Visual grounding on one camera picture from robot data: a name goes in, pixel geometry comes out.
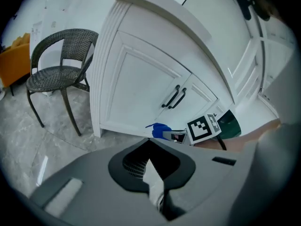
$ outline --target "cabinet handle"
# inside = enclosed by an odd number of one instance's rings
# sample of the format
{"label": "cabinet handle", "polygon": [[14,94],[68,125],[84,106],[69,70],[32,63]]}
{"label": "cabinet handle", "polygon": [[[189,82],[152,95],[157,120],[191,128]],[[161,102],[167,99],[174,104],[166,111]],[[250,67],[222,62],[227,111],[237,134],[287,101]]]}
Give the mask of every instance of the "cabinet handle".
{"label": "cabinet handle", "polygon": [[164,107],[168,107],[169,105],[170,105],[170,103],[172,103],[173,101],[174,101],[174,99],[177,97],[177,95],[179,94],[179,88],[180,88],[181,86],[180,85],[177,85],[176,87],[175,87],[175,89],[177,90],[177,92],[174,94],[174,96],[169,100],[169,102],[167,103],[167,105],[165,105],[165,104],[163,104],[162,105],[162,107],[164,108]]}
{"label": "cabinet handle", "polygon": [[186,90],[187,90],[186,88],[182,89],[182,92],[183,92],[182,97],[177,101],[177,103],[175,103],[174,106],[169,106],[168,107],[169,109],[175,109],[178,106],[178,104],[184,99],[184,97],[186,95]]}

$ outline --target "chair backrest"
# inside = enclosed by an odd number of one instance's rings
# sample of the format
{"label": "chair backrest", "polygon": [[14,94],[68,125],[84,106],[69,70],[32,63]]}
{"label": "chair backrest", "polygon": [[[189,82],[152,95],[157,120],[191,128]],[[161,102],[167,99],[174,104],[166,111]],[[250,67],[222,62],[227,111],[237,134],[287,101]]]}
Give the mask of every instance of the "chair backrest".
{"label": "chair backrest", "polygon": [[60,59],[60,65],[63,65],[64,59],[75,59],[82,61],[79,77],[86,72],[91,64],[92,56],[86,61],[91,44],[96,45],[98,33],[87,29],[66,29],[56,32],[44,38],[34,49],[31,57],[31,75],[32,69],[38,68],[39,59],[42,53],[51,45],[63,40],[63,47]]}

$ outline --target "cabinet door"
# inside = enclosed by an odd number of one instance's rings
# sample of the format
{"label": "cabinet door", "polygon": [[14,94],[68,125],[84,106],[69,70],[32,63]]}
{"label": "cabinet door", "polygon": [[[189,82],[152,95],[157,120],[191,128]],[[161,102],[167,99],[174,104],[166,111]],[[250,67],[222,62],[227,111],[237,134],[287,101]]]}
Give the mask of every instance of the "cabinet door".
{"label": "cabinet door", "polygon": [[182,97],[182,101],[174,109],[165,108],[157,122],[166,124],[174,130],[185,129],[190,119],[206,112],[217,100],[210,89],[193,74],[181,87],[179,96],[171,106],[174,107]]}
{"label": "cabinet door", "polygon": [[104,71],[101,127],[150,136],[155,119],[164,110],[176,86],[190,72],[156,47],[117,32]]}

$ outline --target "marble floor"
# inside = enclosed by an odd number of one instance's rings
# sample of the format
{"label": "marble floor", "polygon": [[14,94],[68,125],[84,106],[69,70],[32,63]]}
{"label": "marble floor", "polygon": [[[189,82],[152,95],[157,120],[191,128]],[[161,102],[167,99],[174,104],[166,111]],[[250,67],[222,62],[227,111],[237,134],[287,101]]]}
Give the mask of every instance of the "marble floor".
{"label": "marble floor", "polygon": [[141,137],[105,131],[94,137],[89,93],[67,89],[74,118],[82,136],[71,124],[59,91],[52,96],[36,93],[32,102],[45,127],[32,112],[25,84],[14,86],[0,101],[0,161],[12,187],[29,196],[37,184],[42,162],[48,157],[43,180],[81,155],[110,146],[122,146],[140,141]]}

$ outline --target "chair leg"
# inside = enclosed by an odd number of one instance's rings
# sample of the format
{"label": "chair leg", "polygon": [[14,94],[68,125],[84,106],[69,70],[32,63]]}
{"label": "chair leg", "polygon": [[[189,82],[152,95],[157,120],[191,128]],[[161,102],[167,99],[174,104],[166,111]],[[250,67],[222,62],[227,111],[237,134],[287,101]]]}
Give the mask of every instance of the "chair leg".
{"label": "chair leg", "polygon": [[40,117],[39,117],[36,109],[33,107],[32,100],[30,99],[30,92],[29,92],[29,90],[26,90],[26,93],[27,93],[27,99],[28,99],[29,105],[32,108],[33,113],[36,115],[36,117],[37,117],[37,119],[38,119],[41,127],[44,127],[44,124],[42,123],[42,121],[41,121],[41,119],[40,119]]}
{"label": "chair leg", "polygon": [[14,96],[13,86],[10,85],[9,88],[10,88],[11,95]]}
{"label": "chair leg", "polygon": [[81,133],[80,133],[80,131],[79,131],[79,128],[77,127],[76,122],[75,122],[75,119],[74,119],[73,114],[72,114],[72,110],[71,110],[71,107],[70,107],[70,104],[69,104],[69,100],[68,100],[68,96],[67,96],[67,90],[66,90],[66,89],[62,89],[62,90],[61,90],[61,94],[62,94],[64,103],[65,103],[67,112],[68,112],[68,114],[69,114],[70,120],[71,120],[71,122],[72,122],[72,125],[73,125],[74,129],[76,130],[78,136],[81,136]]}
{"label": "chair leg", "polygon": [[90,86],[89,86],[89,83],[88,83],[87,78],[85,78],[85,82],[86,82],[86,85],[87,85],[87,87],[88,87],[88,92],[90,92]]}

